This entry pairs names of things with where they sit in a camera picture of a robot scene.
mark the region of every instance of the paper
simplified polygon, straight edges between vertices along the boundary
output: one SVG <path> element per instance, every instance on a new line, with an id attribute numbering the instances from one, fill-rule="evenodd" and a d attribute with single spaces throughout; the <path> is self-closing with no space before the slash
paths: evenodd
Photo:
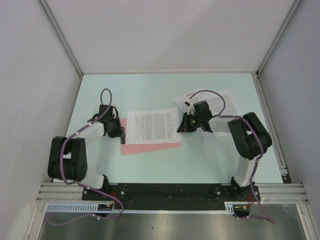
<path id="1" fill-rule="evenodd" d="M 178 108 L 158 111 L 129 111 L 125 144 L 172 144 L 181 142 Z"/>
<path id="2" fill-rule="evenodd" d="M 121 126 L 127 126 L 127 119 L 120 119 Z M 121 144 L 121 155 L 139 154 L 180 147 L 181 143 L 158 143 L 158 144 Z"/>
<path id="3" fill-rule="evenodd" d="M 194 91 L 188 92 L 187 94 L 185 94 L 183 96 L 176 97 L 174 99 L 174 101 L 178 105 L 178 107 L 184 113 L 186 113 L 188 111 L 189 107 L 187 105 L 185 105 L 185 102 L 190 98 L 190 96 L 193 93 L 196 93 L 197 91 L 200 91 L 200 90 L 205 90 L 205 88 L 198 87 Z M 217 90 L 215 92 L 220 94 L 226 103 L 225 110 L 223 111 L 223 113 L 221 115 L 241 115 L 240 108 L 239 108 L 236 100 L 234 99 L 234 97 L 229 89 Z M 194 104 L 197 102 L 200 102 L 200 101 L 204 101 L 204 100 L 208 103 L 212 116 L 217 115 L 224 107 L 224 103 L 221 100 L 221 98 L 212 92 L 200 92 L 192 98 L 192 101 Z M 201 129 L 197 130 L 197 132 L 199 132 L 201 134 L 210 134 L 207 132 L 203 132 Z M 213 134 L 217 138 L 217 137 L 225 136 L 228 133 L 214 132 Z"/>

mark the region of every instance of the table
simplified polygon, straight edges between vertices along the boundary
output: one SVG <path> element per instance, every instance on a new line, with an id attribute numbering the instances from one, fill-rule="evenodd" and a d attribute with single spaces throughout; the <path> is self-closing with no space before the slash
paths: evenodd
<path id="1" fill-rule="evenodd" d="M 85 74 L 67 136 L 98 112 L 104 88 L 112 91 L 112 104 L 122 119 L 129 111 L 174 107 L 175 97 L 198 87 L 214 91 L 230 89 L 241 112 L 255 112 L 266 126 L 251 74 Z M 103 100 L 108 104 L 108 92 Z M 239 161 L 231 135 L 214 138 L 186 133 L 178 148 L 132 155 L 121 155 L 120 139 L 106 136 L 97 139 L 86 151 L 88 167 L 107 175 L 111 183 L 229 183 Z M 272 147 L 259 163 L 255 181 L 283 182 Z"/>

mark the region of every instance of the white wall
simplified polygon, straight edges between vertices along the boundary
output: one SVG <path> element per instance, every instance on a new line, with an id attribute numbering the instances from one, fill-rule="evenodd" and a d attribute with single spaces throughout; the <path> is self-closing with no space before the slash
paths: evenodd
<path id="1" fill-rule="evenodd" d="M 270 62 L 262 86 L 289 170 L 303 182 L 320 223 L 320 1 L 302 3 Z"/>
<path id="2" fill-rule="evenodd" d="M 0 239 L 47 178 L 80 79 L 36 0 L 0 7 Z"/>
<path id="3" fill-rule="evenodd" d="M 82 71 L 255 71 L 294 0 L 47 0 Z"/>

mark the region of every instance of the gray wall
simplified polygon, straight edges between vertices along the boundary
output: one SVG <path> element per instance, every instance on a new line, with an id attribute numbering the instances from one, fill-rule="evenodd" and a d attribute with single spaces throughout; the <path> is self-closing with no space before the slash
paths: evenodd
<path id="1" fill-rule="evenodd" d="M 320 1 L 304 1 L 267 67 L 262 86 L 289 170 L 320 223 Z"/>
<path id="2" fill-rule="evenodd" d="M 0 239 L 35 201 L 52 137 L 63 135 L 80 79 L 36 0 L 0 7 Z"/>

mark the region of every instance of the white paper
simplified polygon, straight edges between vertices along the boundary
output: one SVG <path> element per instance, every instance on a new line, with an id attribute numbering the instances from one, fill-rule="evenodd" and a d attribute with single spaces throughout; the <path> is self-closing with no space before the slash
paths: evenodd
<path id="1" fill-rule="evenodd" d="M 186 113 L 188 111 L 189 107 L 187 105 L 185 105 L 185 102 L 190 98 L 190 96 L 193 93 L 196 93 L 197 91 L 200 91 L 200 90 L 205 90 L 205 88 L 198 87 L 194 91 L 188 92 L 187 94 L 185 94 L 183 96 L 176 97 L 174 99 L 174 101 L 178 105 L 178 107 L 184 113 Z M 229 89 L 217 90 L 215 92 L 220 94 L 226 103 L 225 110 L 223 111 L 222 115 L 241 115 L 241 111 L 238 106 L 238 103 L 234 99 L 234 97 Z M 200 101 L 204 101 L 204 100 L 208 103 L 209 109 L 210 109 L 211 114 L 213 116 L 217 115 L 222 110 L 222 108 L 224 106 L 224 103 L 221 100 L 221 98 L 212 92 L 200 92 L 192 98 L 192 101 L 194 104 L 197 102 L 200 102 Z M 209 132 L 203 132 L 200 128 L 197 129 L 197 132 L 201 133 L 202 135 L 203 134 L 210 134 Z M 225 132 L 214 132 L 213 134 L 216 138 L 228 135 L 228 133 L 225 133 Z"/>
<path id="2" fill-rule="evenodd" d="M 178 108 L 158 111 L 129 111 L 125 144 L 180 143 Z"/>

